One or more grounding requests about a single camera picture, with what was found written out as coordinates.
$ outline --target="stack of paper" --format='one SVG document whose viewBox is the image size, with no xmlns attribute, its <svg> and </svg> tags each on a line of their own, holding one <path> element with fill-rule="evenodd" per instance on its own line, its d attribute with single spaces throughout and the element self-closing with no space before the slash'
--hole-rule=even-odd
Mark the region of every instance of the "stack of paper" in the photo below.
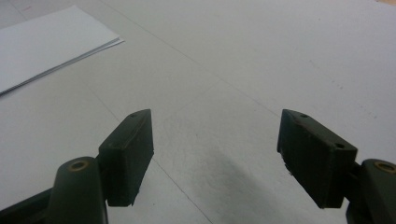
<svg viewBox="0 0 396 224">
<path fill-rule="evenodd" d="M 0 94 L 121 42 L 78 7 L 0 30 Z"/>
</svg>

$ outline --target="table surface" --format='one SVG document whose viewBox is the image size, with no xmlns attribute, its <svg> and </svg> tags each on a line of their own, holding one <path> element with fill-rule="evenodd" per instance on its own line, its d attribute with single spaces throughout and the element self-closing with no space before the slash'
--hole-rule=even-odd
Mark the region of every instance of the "table surface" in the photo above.
<svg viewBox="0 0 396 224">
<path fill-rule="evenodd" d="M 116 223 L 346 223 L 289 175 L 283 108 L 396 161 L 396 7 L 372 0 L 0 0 L 0 28 L 77 5 L 125 43 L 0 96 L 0 209 L 52 186 L 127 115 L 155 155 Z"/>
</svg>

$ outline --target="screw hole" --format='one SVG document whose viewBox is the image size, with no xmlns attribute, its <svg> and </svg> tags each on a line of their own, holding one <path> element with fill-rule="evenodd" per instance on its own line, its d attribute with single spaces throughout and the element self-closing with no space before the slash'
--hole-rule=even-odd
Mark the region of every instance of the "screw hole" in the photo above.
<svg viewBox="0 0 396 224">
<path fill-rule="evenodd" d="M 338 147 L 338 148 L 344 148 L 345 147 L 344 145 L 339 144 L 339 143 L 336 143 L 335 146 Z"/>
<path fill-rule="evenodd" d="M 85 169 L 88 166 L 87 161 L 75 161 L 69 165 L 69 171 L 76 172 Z"/>
</svg>

